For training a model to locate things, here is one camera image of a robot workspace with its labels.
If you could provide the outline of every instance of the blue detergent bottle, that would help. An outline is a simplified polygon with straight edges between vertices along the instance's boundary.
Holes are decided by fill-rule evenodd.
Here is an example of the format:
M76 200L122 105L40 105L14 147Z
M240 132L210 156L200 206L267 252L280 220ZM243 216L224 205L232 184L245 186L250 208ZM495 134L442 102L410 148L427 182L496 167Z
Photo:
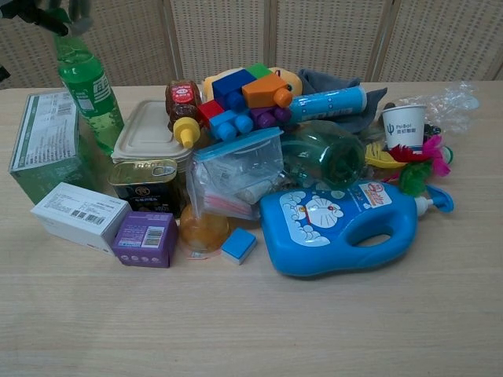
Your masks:
M450 195L428 186L430 199L402 194L397 187L358 181L333 191L324 184L276 192L260 201L262 228L273 266L291 276L370 269L405 254L417 217L434 205L453 210ZM358 246L379 235L390 238Z

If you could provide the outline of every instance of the white box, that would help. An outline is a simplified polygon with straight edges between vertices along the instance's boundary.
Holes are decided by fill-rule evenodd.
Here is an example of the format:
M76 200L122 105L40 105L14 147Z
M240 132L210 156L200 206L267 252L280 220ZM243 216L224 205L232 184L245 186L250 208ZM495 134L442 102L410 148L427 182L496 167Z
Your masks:
M61 182L31 212L47 232L114 255L112 244L131 211L125 200Z

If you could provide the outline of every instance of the purple box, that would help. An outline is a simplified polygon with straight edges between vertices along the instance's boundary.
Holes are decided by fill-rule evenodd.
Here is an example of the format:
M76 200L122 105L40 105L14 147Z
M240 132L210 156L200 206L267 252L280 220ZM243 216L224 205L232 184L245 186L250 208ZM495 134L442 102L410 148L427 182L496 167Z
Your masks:
M170 266L178 239L173 214L130 212L127 214L112 250L124 265Z

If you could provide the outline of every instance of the spray trigger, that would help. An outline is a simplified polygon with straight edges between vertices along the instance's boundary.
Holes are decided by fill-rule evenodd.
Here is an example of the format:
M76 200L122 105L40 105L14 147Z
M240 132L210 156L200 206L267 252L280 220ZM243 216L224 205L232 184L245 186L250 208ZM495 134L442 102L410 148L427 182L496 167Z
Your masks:
M433 205L437 207L442 212L452 212L454 209L454 201L453 198L442 189L426 185L426 189L428 190L428 194L430 194L431 199L433 200Z

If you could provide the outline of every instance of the blue cylindrical bottle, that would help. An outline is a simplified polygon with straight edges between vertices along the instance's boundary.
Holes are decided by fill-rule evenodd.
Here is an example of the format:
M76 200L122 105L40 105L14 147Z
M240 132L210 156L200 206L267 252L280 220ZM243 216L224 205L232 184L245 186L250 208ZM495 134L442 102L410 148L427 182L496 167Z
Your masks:
M290 123L337 115L359 114L367 107L367 94L361 86L294 97L289 108Z

